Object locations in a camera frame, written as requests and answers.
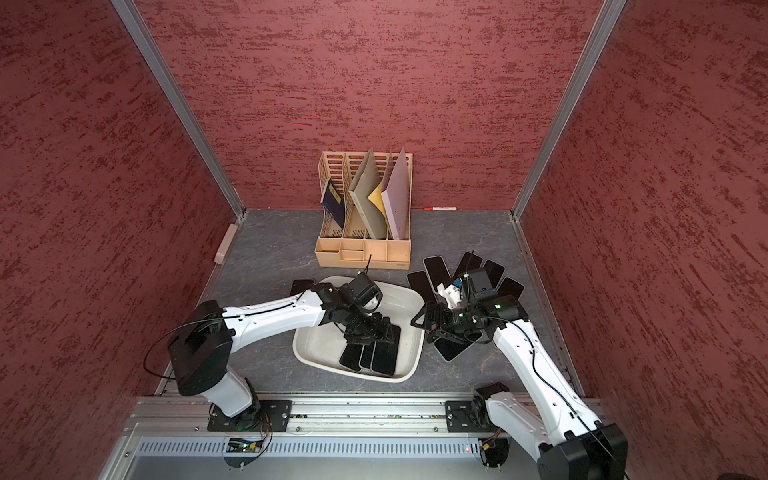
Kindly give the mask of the large pink case phone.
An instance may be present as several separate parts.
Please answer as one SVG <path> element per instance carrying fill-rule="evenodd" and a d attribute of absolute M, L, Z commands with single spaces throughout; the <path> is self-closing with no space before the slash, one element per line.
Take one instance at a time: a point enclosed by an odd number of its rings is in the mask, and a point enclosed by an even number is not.
<path fill-rule="evenodd" d="M 434 342 L 434 347 L 446 362 L 451 362 L 480 338 L 481 334 L 478 333 L 470 334 L 468 337 L 440 337 Z"/>

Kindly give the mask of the white plastic storage tray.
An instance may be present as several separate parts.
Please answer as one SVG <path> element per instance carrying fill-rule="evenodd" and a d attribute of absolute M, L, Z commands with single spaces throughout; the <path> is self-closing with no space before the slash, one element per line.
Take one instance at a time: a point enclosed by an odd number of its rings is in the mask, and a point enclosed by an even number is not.
<path fill-rule="evenodd" d="M 383 300 L 374 312 L 388 316 L 392 325 L 401 328 L 399 352 L 395 373 L 392 377 L 376 374 L 370 370 L 374 343 L 365 345 L 359 372 L 350 371 L 339 364 L 339 358 L 348 345 L 339 328 L 340 324 L 354 314 L 368 314 L 349 304 L 341 295 L 340 288 L 352 277 L 332 276 L 317 285 L 322 298 L 334 302 L 330 320 L 322 325 L 300 328 L 293 340 L 293 352 L 302 363 L 339 373 L 341 375 L 369 379 L 385 383 L 401 383 L 409 379 L 418 366 L 425 333 L 411 325 L 411 321 L 422 312 L 425 302 L 415 291 L 397 285 L 375 282 L 383 293 Z"/>

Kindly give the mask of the black phone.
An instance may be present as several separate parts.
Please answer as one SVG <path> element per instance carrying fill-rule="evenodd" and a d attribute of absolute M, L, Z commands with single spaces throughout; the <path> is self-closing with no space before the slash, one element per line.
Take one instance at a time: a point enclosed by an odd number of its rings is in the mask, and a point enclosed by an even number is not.
<path fill-rule="evenodd" d="M 511 296 L 515 300 L 519 300 L 522 293 L 525 290 L 525 286 L 516 280 L 505 277 L 497 288 L 497 293 L 500 297 Z"/>
<path fill-rule="evenodd" d="M 418 293 L 425 303 L 437 302 L 432 284 L 425 271 L 408 273 L 407 280 L 410 288 Z"/>
<path fill-rule="evenodd" d="M 292 282 L 291 290 L 289 295 L 299 295 L 306 291 L 307 289 L 311 288 L 314 285 L 315 281 L 313 279 L 295 279 Z"/>

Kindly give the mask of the dark phone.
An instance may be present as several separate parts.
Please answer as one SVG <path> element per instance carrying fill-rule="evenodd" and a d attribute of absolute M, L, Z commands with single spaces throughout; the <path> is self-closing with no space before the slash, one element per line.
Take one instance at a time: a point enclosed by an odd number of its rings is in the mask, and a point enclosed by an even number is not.
<path fill-rule="evenodd" d="M 458 279 L 462 277 L 465 273 L 469 272 L 470 270 L 478 269 L 482 266 L 483 259 L 477 255 L 475 255 L 473 252 L 465 252 L 456 267 L 453 279 Z"/>

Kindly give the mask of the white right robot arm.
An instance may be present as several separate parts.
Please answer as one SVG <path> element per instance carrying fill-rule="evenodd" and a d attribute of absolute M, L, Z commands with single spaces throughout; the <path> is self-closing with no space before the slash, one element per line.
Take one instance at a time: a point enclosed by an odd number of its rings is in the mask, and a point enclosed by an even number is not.
<path fill-rule="evenodd" d="M 577 395 L 541 344 L 527 313 L 503 297 L 451 310 L 428 302 L 411 321 L 428 341 L 491 342 L 509 361 L 537 411 L 502 384 L 476 389 L 477 425 L 496 427 L 536 462 L 542 479 L 625 479 L 628 440 Z"/>

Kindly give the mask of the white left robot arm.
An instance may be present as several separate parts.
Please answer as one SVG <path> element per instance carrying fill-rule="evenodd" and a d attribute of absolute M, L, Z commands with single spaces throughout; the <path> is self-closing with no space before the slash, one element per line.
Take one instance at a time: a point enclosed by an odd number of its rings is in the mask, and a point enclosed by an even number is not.
<path fill-rule="evenodd" d="M 372 363 L 384 373 L 396 366 L 400 328 L 369 303 L 383 300 L 381 289 L 365 276 L 339 287 L 316 283 L 303 292 L 244 307 L 199 305 L 174 331 L 168 353 L 174 381 L 183 396 L 203 396 L 230 419 L 252 419 L 261 411 L 255 389 L 230 366 L 230 355 L 263 339 L 300 328 L 334 324 L 349 347 L 373 347 Z"/>

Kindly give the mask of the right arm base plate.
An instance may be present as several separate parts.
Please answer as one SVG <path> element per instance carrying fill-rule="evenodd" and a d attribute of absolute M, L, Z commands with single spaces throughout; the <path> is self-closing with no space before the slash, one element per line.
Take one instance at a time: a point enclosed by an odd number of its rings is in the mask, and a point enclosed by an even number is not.
<path fill-rule="evenodd" d="M 488 400 L 446 401 L 445 417 L 450 433 L 495 433 L 499 426 L 491 422 Z"/>

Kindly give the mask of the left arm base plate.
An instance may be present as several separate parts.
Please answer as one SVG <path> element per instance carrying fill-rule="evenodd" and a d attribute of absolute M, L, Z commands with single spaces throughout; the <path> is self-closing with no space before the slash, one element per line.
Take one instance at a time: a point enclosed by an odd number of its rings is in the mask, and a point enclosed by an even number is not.
<path fill-rule="evenodd" d="M 226 416 L 212 404 L 209 409 L 208 432 L 285 432 L 291 417 L 291 400 L 260 400 L 260 409 L 246 409 L 235 417 Z"/>

